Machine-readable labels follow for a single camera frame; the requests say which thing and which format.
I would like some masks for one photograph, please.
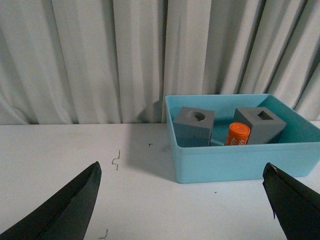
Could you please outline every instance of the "square hole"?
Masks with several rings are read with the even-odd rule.
[[[265,111],[262,111],[258,114],[258,117],[261,119],[261,120],[273,120],[272,117],[270,117]]]

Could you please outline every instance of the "round hole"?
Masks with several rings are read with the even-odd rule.
[[[200,122],[206,118],[206,116],[203,113],[198,111],[187,112],[184,116],[186,119],[189,119],[194,122]]]

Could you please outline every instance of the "gray foam block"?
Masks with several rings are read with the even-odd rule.
[[[183,106],[173,121],[178,146],[209,146],[214,120],[215,111]]]
[[[237,108],[233,121],[250,128],[247,145],[277,143],[286,126],[281,118],[266,107]]]

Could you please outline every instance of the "light blue plastic bin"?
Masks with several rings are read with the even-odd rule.
[[[262,179],[270,162],[294,177],[308,175],[320,160],[320,129],[270,94],[169,95],[166,121],[178,183]],[[211,144],[177,145],[173,120],[181,107],[215,111]],[[236,108],[267,107],[286,127],[279,143],[223,146]]]

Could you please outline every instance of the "cube with square hole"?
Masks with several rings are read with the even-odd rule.
[[[215,111],[181,107],[173,121],[179,147],[208,147],[214,126]]]
[[[247,145],[277,143],[286,123],[266,107],[237,108],[234,122],[250,128]]]

